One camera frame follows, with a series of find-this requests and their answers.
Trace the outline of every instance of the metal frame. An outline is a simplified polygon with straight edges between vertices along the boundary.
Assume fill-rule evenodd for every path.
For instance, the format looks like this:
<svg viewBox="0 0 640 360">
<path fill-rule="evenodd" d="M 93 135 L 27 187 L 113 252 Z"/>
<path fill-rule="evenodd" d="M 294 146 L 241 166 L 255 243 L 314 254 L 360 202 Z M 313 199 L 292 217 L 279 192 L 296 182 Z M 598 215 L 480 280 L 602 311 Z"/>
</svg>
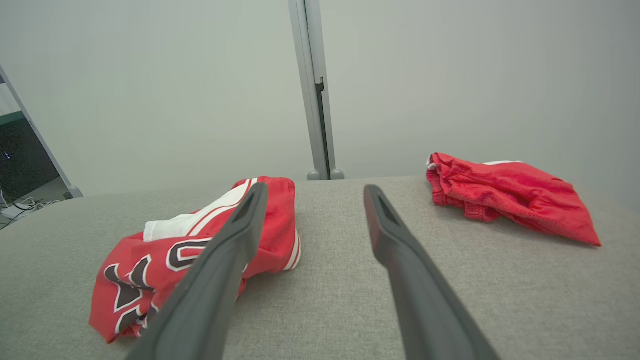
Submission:
<svg viewBox="0 0 640 360">
<path fill-rule="evenodd" d="M 324 38 L 322 32 L 322 19 L 320 15 L 320 0 L 304 0 L 308 21 L 308 34 L 311 44 L 311 58 L 316 84 L 323 84 L 322 105 L 324 111 L 324 127 L 326 132 L 327 158 L 331 179 L 344 179 L 344 173 L 335 165 L 335 153 L 333 151 L 333 128 L 331 123 L 331 106 L 329 103 L 329 82 L 326 75 L 326 60 L 324 58 Z"/>
<path fill-rule="evenodd" d="M 67 186 L 67 189 L 71 193 L 71 196 L 73 196 L 73 197 L 82 197 L 83 196 L 82 192 L 80 192 L 80 189 L 77 186 L 71 185 L 71 183 L 69 182 L 69 179 L 65 175 L 64 171 L 62 171 L 62 168 L 60 167 L 60 164 L 58 163 L 56 158 L 53 156 L 53 153 L 51 152 L 49 146 L 47 146 L 47 143 L 42 138 L 42 135 L 38 131 L 38 128 L 35 126 L 35 124 L 31 120 L 31 115 L 29 114 L 27 109 L 24 107 L 24 104 L 22 103 L 22 100 L 20 100 L 20 97 L 18 96 L 18 93 L 15 91 L 15 88 L 11 84 L 11 81 L 7 77 L 6 73 L 4 72 L 4 69 L 2 68 L 2 65 L 0 65 L 0 76 L 2 76 L 2 78 L 4 79 L 4 82 L 6 83 L 7 87 L 9 88 L 9 91 L 13 95 L 13 98 L 18 103 L 18 106 L 20 106 L 20 109 L 22 110 L 22 113 L 24 114 L 24 117 L 27 118 L 27 121 L 29 122 L 29 125 L 31 126 L 31 128 L 33 129 L 33 132 L 38 137 L 38 140 L 42 144 L 42 147 L 44 147 L 45 151 L 47 152 L 47 155 L 49 156 L 49 159 L 51 159 L 51 162 L 53 163 L 53 166 L 56 167 L 56 170 L 58 171 L 58 174 L 62 178 L 62 181 L 65 182 L 65 185 Z"/>
<path fill-rule="evenodd" d="M 324 156 L 324 139 L 320 120 L 320 110 L 316 97 L 316 82 L 314 81 L 314 68 L 311 57 L 311 45 L 307 30 L 307 13 L 304 0 L 289 0 L 289 14 L 291 16 L 291 28 L 293 30 L 293 42 L 296 46 L 298 58 L 298 70 L 300 71 L 300 83 L 302 97 L 307 113 L 307 126 L 309 128 L 309 140 L 311 140 L 311 153 L 314 158 L 316 171 L 309 172 L 309 180 L 328 180 L 327 163 Z"/>
</svg>

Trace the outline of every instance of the red jersey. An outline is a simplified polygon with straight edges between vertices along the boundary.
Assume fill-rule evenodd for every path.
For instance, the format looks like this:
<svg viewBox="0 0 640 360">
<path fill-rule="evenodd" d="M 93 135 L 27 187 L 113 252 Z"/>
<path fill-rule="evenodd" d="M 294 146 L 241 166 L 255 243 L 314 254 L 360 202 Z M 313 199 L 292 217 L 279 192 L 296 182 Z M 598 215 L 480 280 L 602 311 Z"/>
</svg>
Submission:
<svg viewBox="0 0 640 360">
<path fill-rule="evenodd" d="M 589 210 L 570 183 L 519 161 L 471 163 L 438 152 L 427 164 L 433 203 L 491 222 L 501 215 L 541 233 L 601 246 Z"/>
<path fill-rule="evenodd" d="M 301 244 L 296 231 L 293 181 L 266 176 L 242 180 L 204 209 L 170 220 L 147 222 L 143 232 L 122 239 L 98 273 L 89 324 L 108 343 L 121 335 L 141 336 L 207 243 L 257 182 L 269 186 L 269 199 L 258 253 L 243 272 L 238 295 L 251 276 L 296 268 Z"/>
</svg>

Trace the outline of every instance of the gray fabric surface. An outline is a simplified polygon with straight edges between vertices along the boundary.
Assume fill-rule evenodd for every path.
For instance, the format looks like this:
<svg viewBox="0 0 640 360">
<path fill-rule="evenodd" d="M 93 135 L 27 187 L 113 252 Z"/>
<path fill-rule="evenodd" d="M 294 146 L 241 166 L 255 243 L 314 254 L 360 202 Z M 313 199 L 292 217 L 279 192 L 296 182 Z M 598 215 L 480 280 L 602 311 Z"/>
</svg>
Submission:
<svg viewBox="0 0 640 360">
<path fill-rule="evenodd" d="M 362 205 L 378 184 L 504 359 L 640 357 L 640 218 L 579 192 L 603 247 L 483 224 L 431 203 L 423 177 L 297 184 L 302 259 L 248 281 L 227 359 L 401 359 L 384 269 Z M 148 220 L 193 211 L 231 184 L 75 199 L 0 231 L 0 359 L 121 359 L 87 324 L 109 251 Z"/>
</svg>

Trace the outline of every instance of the black number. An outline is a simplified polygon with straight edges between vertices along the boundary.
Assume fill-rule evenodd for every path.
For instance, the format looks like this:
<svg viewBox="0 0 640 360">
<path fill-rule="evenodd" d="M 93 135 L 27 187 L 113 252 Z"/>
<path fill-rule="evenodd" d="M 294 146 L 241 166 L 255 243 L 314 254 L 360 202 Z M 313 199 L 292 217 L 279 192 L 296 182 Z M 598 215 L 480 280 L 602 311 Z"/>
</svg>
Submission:
<svg viewBox="0 0 640 360">
<path fill-rule="evenodd" d="M 151 264 L 151 255 L 142 258 L 133 268 L 133 271 L 129 273 L 127 277 L 131 282 L 125 282 L 118 276 L 118 266 L 120 264 L 109 265 L 105 269 L 104 277 L 118 286 L 118 295 L 113 305 L 114 313 L 142 299 L 142 290 L 154 290 L 147 284 L 147 268 L 149 264 Z"/>
<path fill-rule="evenodd" d="M 129 325 L 139 320 L 142 316 L 144 315 L 140 312 L 140 305 L 122 313 L 118 323 L 116 324 L 116 334 L 120 334 L 125 331 Z"/>
<path fill-rule="evenodd" d="M 184 249 L 204 249 L 211 238 L 202 240 L 188 240 L 176 243 L 166 256 L 166 266 L 173 271 L 181 271 L 191 267 L 198 256 L 182 256 Z"/>
<path fill-rule="evenodd" d="M 151 255 L 145 256 L 136 264 L 131 274 L 129 274 L 129 279 L 133 285 L 143 290 L 153 291 L 154 289 L 147 284 L 147 268 L 149 264 L 151 264 Z"/>
<path fill-rule="evenodd" d="M 118 277 L 118 265 L 120 264 L 110 265 L 104 271 L 104 277 L 118 286 L 118 295 L 113 306 L 114 313 L 142 299 L 142 289 L 127 284 Z"/>
</svg>

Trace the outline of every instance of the cable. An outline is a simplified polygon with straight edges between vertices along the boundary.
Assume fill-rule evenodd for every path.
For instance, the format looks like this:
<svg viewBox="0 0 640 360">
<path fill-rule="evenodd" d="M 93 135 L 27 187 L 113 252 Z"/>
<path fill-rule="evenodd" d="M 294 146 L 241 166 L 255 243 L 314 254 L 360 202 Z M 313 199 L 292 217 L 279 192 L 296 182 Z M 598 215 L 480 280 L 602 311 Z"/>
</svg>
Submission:
<svg viewBox="0 0 640 360">
<path fill-rule="evenodd" d="M 61 202 L 62 200 L 53 200 L 53 201 L 49 201 L 49 202 L 42 202 L 43 200 L 35 200 L 32 197 L 29 197 L 27 199 L 25 199 L 22 204 L 23 206 L 27 206 L 28 209 L 23 209 L 21 207 L 18 206 L 17 203 L 13 203 L 13 205 L 20 209 L 20 210 L 24 210 L 24 211 L 29 211 L 29 210 L 40 210 L 40 209 L 44 209 L 47 206 L 51 205 L 51 204 L 55 204 L 56 202 Z"/>
<path fill-rule="evenodd" d="M 2 186 L 0 185 L 0 195 L 2 195 L 2 201 L 4 202 L 4 204 L 9 207 L 9 204 L 7 203 L 6 199 L 4 198 L 5 196 L 7 197 L 7 199 L 9 199 L 9 201 L 11 203 L 15 203 L 16 200 L 25 200 L 22 197 L 12 197 L 11 195 L 7 194 L 6 191 L 4 189 L 2 189 Z"/>
<path fill-rule="evenodd" d="M 0 189 L 0 197 L 2 197 L 2 201 L 4 203 L 4 205 L 7 207 L 7 209 L 9 208 L 9 203 L 6 201 L 6 199 L 4 198 L 4 190 Z M 26 202 L 30 202 L 28 204 L 29 208 L 28 209 L 24 209 L 21 208 L 20 206 L 18 206 L 18 203 L 15 200 L 12 200 L 12 198 L 7 195 L 7 197 L 9 198 L 9 200 L 11 200 L 13 206 L 15 206 L 17 209 L 19 210 L 23 210 L 23 211 L 29 211 L 29 210 L 33 210 L 33 208 L 35 207 L 35 205 L 38 203 L 37 201 L 34 201 L 32 197 L 22 201 L 21 205 L 25 205 Z"/>
<path fill-rule="evenodd" d="M 4 229 L 5 227 L 9 226 L 13 221 L 15 221 L 15 219 L 17 219 L 20 215 L 22 215 L 22 213 L 19 213 L 18 215 L 16 215 L 13 219 L 9 220 L 8 223 L 3 223 L 4 226 L 0 227 L 0 230 Z"/>
</svg>

